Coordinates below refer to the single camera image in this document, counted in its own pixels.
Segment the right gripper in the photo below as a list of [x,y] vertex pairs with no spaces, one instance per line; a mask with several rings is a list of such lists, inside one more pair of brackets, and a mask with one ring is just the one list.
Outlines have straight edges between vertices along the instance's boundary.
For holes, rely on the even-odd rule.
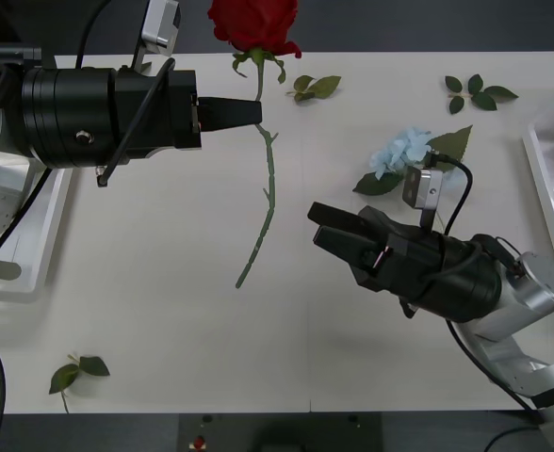
[[445,292],[446,280],[431,277],[446,262],[441,234],[396,222],[371,207],[353,214],[314,202],[307,217],[320,226],[314,244],[346,262],[364,288],[403,299]]

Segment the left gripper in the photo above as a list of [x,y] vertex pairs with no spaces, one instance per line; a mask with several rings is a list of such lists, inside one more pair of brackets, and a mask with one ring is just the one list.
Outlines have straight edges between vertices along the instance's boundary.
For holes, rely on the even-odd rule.
[[[116,140],[121,141],[135,118],[154,79],[129,69],[120,69],[114,78]],[[196,74],[192,70],[170,71],[164,75],[150,106],[135,128],[122,162],[145,159],[160,148],[199,149],[201,132],[193,124],[197,100]],[[200,97],[197,106],[202,132],[214,132],[263,120],[259,101]]]

